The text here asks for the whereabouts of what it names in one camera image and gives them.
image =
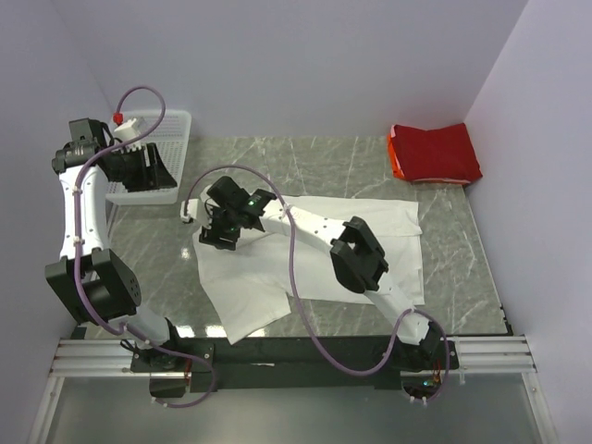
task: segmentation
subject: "tabletop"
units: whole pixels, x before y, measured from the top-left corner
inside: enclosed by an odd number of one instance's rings
[[[352,199],[399,199],[419,203],[423,231],[424,308],[449,334],[505,334],[500,299],[462,186],[411,184],[395,179],[387,144],[380,137],[244,137],[191,141],[178,203],[120,206],[111,247],[136,274],[142,303],[169,318],[181,336],[223,337],[224,328],[200,285],[191,235],[179,220],[180,202],[193,181],[221,164],[253,167],[288,195]],[[229,174],[248,191],[265,188],[247,171],[219,171],[205,185]],[[306,336],[293,300],[292,313],[254,332],[255,336]],[[390,334],[392,326],[369,304],[303,301],[320,336]],[[91,326],[86,338],[109,335]]]

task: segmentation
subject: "red cloth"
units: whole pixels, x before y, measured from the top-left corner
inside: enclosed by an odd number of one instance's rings
[[[396,177],[455,183],[483,177],[463,123],[428,131],[402,125],[393,129],[388,148]]]

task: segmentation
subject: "white laundry basket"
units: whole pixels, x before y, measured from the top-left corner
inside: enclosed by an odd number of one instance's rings
[[[143,117],[144,124],[140,130],[150,128],[158,116],[160,110],[124,111],[124,120],[132,117]],[[109,184],[106,198],[118,205],[162,205],[174,204],[179,196],[179,185],[187,155],[189,143],[189,131],[191,128],[191,114],[187,111],[168,109],[165,118],[142,142],[154,142],[158,147],[158,153],[170,175],[177,181],[177,187],[166,190],[127,192],[120,183]]]

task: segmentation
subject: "red connector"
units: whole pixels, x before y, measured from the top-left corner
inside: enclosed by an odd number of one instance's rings
[[[117,126],[123,123],[123,114],[121,113],[113,113],[113,121]]]

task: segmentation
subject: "gray wall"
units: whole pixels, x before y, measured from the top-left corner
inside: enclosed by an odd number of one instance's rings
[[[139,82],[210,135],[462,121],[525,0],[53,0],[111,105]],[[141,96],[135,104],[154,107]]]
[[[73,322],[43,278],[63,236],[63,198],[51,169],[68,121],[108,117],[90,70],[51,3],[0,2],[0,442],[20,443],[56,344]]]
[[[562,443],[590,442],[592,3],[531,0],[466,119],[470,199]]]

